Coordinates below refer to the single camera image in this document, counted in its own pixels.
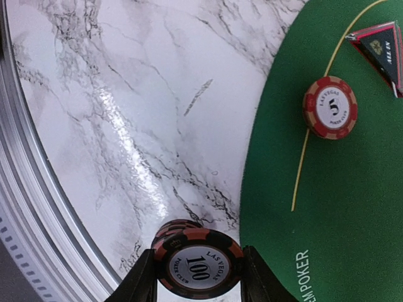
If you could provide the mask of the triangular all-in dealer button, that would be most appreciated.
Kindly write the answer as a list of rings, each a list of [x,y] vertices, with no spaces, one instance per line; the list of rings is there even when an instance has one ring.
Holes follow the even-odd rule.
[[[402,97],[402,32],[391,21],[346,35],[345,39],[382,76],[396,98]]]

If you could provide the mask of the black chips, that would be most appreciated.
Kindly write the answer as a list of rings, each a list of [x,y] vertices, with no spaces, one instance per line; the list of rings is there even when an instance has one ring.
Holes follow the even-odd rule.
[[[240,281],[243,251],[222,232],[188,228],[159,240],[152,248],[158,280],[182,298],[216,298]]]

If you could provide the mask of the red chips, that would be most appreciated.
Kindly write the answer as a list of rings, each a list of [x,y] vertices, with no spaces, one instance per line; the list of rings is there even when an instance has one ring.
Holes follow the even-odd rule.
[[[331,75],[309,87],[302,108],[308,128],[328,140],[340,140],[349,135],[358,119],[353,90],[345,81]]]

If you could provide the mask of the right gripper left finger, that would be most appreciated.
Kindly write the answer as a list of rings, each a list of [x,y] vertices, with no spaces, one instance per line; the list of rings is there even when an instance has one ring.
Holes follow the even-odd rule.
[[[146,249],[105,302],[156,302],[154,249]]]

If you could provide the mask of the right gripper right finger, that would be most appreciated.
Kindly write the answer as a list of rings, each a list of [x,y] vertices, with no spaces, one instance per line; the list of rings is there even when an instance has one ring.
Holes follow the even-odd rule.
[[[278,280],[255,247],[248,245],[243,249],[243,252],[242,302],[298,301]]]

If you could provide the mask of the black poker chip stack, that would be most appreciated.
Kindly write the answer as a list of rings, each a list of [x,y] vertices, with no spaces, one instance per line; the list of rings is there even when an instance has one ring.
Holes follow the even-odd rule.
[[[151,248],[155,249],[157,245],[167,238],[189,228],[202,228],[203,226],[195,221],[187,219],[175,219],[163,224],[157,231],[152,243]]]

